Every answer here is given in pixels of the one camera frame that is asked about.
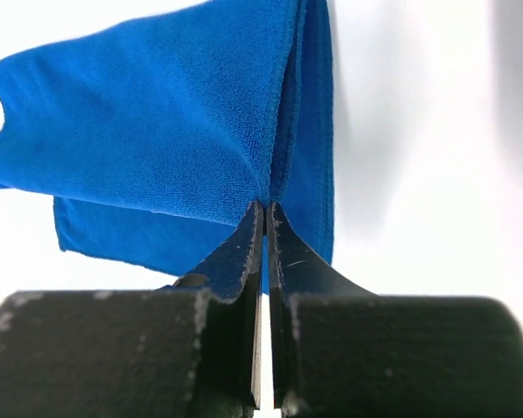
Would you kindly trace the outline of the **blue towel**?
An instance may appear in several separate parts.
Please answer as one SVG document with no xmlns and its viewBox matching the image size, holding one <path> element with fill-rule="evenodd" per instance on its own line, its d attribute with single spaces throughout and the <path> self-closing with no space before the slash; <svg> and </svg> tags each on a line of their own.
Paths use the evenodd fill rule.
<svg viewBox="0 0 523 418">
<path fill-rule="evenodd" d="M 0 61 L 0 188 L 51 195 L 62 250 L 181 276 L 248 204 L 334 241 L 324 1 L 208 1 Z"/>
</svg>

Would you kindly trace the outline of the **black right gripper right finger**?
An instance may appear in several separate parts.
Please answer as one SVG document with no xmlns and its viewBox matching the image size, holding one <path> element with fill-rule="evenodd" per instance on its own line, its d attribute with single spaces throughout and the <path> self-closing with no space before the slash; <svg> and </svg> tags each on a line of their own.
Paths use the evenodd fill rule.
<svg viewBox="0 0 523 418">
<path fill-rule="evenodd" d="M 523 334 L 498 300 L 385 296 L 266 212 L 274 405 L 285 417 L 523 417 Z"/>
</svg>

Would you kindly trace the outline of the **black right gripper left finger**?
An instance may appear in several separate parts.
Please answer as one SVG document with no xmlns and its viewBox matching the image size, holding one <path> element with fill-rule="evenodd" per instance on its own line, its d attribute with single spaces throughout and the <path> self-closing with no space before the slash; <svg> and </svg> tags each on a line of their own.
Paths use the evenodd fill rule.
<svg viewBox="0 0 523 418">
<path fill-rule="evenodd" d="M 260 407 L 264 211 L 173 285 L 17 292 L 0 306 L 0 417 L 250 417 Z"/>
</svg>

